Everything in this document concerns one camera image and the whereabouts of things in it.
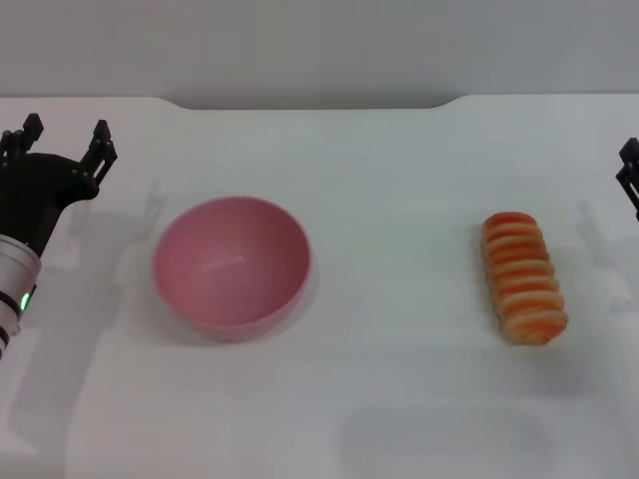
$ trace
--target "pink bowl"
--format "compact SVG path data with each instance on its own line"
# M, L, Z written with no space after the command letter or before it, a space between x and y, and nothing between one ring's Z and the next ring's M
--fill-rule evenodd
M288 212L256 198L202 203L166 229L155 251L160 295L221 341L256 337L284 320L311 269L311 245Z

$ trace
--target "white table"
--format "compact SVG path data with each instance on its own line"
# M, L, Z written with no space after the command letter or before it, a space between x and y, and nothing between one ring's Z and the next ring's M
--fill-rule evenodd
M5 99L34 151L120 160L66 211L0 362L0 476L636 478L639 224L614 175L639 96L465 97L414 111L189 111L157 99ZM316 270L295 321L217 346L162 306L150 254L223 195L289 209ZM490 214L537 217L571 322L495 331Z

